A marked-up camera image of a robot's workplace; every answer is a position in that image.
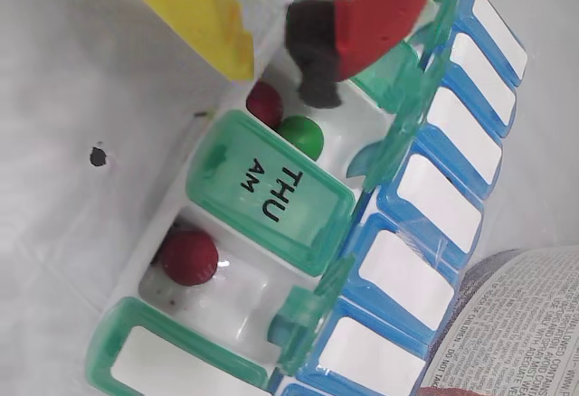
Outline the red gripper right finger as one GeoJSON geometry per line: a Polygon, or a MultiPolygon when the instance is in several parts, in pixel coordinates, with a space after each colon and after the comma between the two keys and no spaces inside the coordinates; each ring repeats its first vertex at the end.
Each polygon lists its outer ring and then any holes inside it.
{"type": "Polygon", "coordinates": [[[427,0],[295,0],[284,46],[299,68],[299,98],[340,106],[337,84],[374,64],[406,37],[427,0]]]}

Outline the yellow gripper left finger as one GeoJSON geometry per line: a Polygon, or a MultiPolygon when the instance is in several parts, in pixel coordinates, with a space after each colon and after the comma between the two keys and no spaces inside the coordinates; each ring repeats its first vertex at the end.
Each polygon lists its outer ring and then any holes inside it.
{"type": "Polygon", "coordinates": [[[253,39],[238,0],[142,1],[228,80],[253,78],[253,39]]]}

